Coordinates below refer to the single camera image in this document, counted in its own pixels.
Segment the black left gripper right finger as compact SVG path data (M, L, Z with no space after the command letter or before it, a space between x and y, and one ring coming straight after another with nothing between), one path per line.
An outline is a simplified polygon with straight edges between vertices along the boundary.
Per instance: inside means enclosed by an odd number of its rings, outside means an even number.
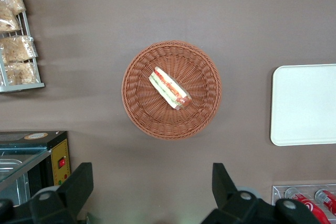
M273 206L248 190L239 190L222 163L214 163L212 192L217 208L202 223L274 223Z

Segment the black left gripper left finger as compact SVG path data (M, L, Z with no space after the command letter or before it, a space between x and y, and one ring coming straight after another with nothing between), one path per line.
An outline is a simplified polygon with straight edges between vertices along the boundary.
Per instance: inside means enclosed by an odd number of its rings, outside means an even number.
M33 223L78 223L92 191L92 164L81 163L62 185L44 188L30 200Z

